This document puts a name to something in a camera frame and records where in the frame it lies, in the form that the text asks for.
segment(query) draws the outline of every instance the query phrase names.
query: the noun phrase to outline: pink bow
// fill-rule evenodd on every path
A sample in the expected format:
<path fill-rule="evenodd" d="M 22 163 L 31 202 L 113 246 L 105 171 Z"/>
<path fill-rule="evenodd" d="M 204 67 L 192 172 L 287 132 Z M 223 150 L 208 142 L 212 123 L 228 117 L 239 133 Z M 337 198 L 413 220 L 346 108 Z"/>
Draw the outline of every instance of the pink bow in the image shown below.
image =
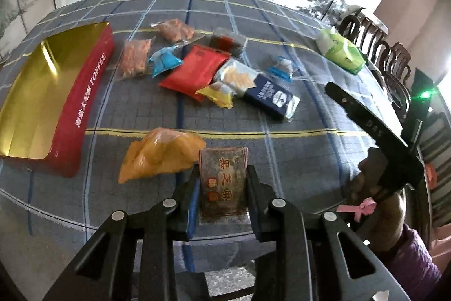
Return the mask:
<path fill-rule="evenodd" d="M 360 222 L 362 214 L 369 215 L 376 209 L 376 202 L 373 198 L 366 198 L 359 206 L 338 206 L 337 212 L 353 213 L 354 220 Z"/>

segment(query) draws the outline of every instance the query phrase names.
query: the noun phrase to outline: red toffee box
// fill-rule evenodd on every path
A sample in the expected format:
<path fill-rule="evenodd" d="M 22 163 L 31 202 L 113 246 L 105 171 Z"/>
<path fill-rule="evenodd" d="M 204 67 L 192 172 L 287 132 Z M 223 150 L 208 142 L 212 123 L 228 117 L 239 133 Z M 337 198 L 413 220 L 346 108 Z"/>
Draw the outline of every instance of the red toffee box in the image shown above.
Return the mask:
<path fill-rule="evenodd" d="M 74 176 L 89 110 L 113 49 L 108 22 L 43 40 L 0 110 L 0 157 L 16 166 Z"/>

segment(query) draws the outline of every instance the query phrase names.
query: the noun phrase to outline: red package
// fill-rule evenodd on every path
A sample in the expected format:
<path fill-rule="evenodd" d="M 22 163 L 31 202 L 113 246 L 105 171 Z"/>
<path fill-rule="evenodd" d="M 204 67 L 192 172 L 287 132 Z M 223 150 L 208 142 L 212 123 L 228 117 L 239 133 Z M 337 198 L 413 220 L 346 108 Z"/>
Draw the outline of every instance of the red package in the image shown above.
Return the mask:
<path fill-rule="evenodd" d="M 206 46 L 194 45 L 183 60 L 159 86 L 182 92 L 197 101 L 204 96 L 196 91 L 208 86 L 219 67 L 230 57 L 227 52 L 221 52 Z"/>

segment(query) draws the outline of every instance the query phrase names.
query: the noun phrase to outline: plaid tablecloth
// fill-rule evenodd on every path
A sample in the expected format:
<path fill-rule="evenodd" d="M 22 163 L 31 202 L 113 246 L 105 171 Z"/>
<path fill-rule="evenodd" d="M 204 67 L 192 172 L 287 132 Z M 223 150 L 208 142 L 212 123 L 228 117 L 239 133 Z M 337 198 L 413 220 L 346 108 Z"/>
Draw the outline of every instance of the plaid tablecloth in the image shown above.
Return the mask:
<path fill-rule="evenodd" d="M 238 98 L 231 110 L 209 101 L 200 104 L 159 88 L 163 77 L 117 81 L 123 42 L 151 38 L 155 31 L 149 25 L 171 18 L 206 34 L 199 41 L 206 45 L 216 27 L 246 35 L 249 43 L 243 61 L 255 69 L 266 70 L 274 56 L 291 59 L 299 67 L 291 89 L 301 99 L 292 121 L 274 121 Z M 0 71 L 0 103 L 43 38 L 100 21 L 110 22 L 116 49 L 89 116 L 79 173 L 64 179 L 4 163 L 0 174 L 0 204 L 8 220 L 21 228 L 18 241 L 27 237 L 51 241 L 67 254 L 66 262 L 114 210 L 129 214 L 147 210 L 170 197 L 176 183 L 188 178 L 189 172 L 184 172 L 117 184 L 130 142 L 156 127 L 198 132 L 208 146 L 249 147 L 249 163 L 260 180 L 302 211 L 313 213 L 343 201 L 346 184 L 374 144 L 324 94 L 327 82 L 334 81 L 393 131 L 401 131 L 394 111 L 366 67 L 353 76 L 318 53 L 314 37 L 328 27 L 326 24 L 263 0 L 84 0 L 65 6 L 42 20 Z M 205 271 L 241 264 L 272 246 L 258 244 L 248 223 L 227 222 L 200 226 L 191 242 L 176 244 L 174 256 L 179 271 Z M 3 263 L 20 262 L 2 247 Z M 41 258 L 37 261 L 45 268 L 51 257 Z"/>

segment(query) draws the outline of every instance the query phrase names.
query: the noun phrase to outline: yellow plastic bag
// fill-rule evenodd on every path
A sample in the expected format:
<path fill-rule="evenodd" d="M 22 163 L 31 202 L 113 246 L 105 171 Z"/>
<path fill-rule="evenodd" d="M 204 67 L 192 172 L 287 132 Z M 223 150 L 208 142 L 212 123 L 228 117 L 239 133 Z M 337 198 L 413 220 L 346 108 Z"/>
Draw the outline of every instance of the yellow plastic bag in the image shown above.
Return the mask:
<path fill-rule="evenodd" d="M 214 82 L 207 87 L 196 91 L 196 94 L 204 95 L 219 107 L 231 109 L 233 107 L 232 97 L 236 92 L 222 82 Z"/>
<path fill-rule="evenodd" d="M 132 142 L 119 172 L 119 184 L 130 179 L 170 174 L 189 169 L 199 159 L 206 143 L 198 135 L 156 128 Z"/>

